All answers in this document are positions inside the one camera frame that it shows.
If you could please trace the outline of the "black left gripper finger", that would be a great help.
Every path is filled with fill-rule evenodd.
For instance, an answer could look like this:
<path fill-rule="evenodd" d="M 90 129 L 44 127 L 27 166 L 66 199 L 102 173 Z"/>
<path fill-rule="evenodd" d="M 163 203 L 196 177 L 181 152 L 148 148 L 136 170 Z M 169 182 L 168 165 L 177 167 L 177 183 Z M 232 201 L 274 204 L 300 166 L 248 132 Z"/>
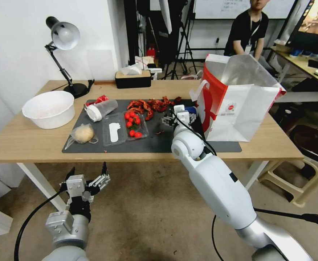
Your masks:
<path fill-rule="evenodd" d="M 107 164 L 103 162 L 101 175 L 95 178 L 93 181 L 87 184 L 88 191 L 91 195 L 96 195 L 102 191 L 110 182 L 110 176 L 108 174 Z"/>
<path fill-rule="evenodd" d="M 60 190 L 68 190 L 66 182 L 71 176 L 75 174 L 75 169 L 75 167 L 72 167 L 72 169 L 67 173 L 65 180 L 60 183 Z"/>

